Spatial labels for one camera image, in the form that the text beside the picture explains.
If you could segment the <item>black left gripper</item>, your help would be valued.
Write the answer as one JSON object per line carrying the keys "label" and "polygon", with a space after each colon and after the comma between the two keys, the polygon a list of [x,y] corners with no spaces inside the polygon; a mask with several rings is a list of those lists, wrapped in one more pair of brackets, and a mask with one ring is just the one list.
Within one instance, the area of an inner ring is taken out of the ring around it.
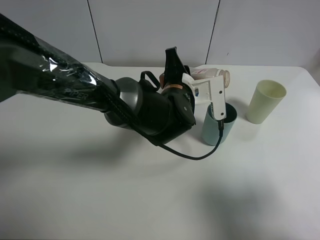
{"label": "black left gripper", "polygon": [[165,68],[160,77],[160,93],[169,110],[194,110],[195,97],[191,88],[183,83],[183,77],[191,77],[190,68],[183,65],[177,47],[165,50]]}

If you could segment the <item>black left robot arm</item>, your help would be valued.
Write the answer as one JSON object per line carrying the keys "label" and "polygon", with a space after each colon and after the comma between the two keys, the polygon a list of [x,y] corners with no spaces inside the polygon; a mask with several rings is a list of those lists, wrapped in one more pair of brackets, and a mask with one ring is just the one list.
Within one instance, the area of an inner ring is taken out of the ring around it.
{"label": "black left robot arm", "polygon": [[166,144],[196,123],[189,75],[175,47],[165,51],[164,80],[143,71],[139,80],[109,79],[0,18],[0,99],[27,94],[102,112],[113,126],[131,129],[155,145]]}

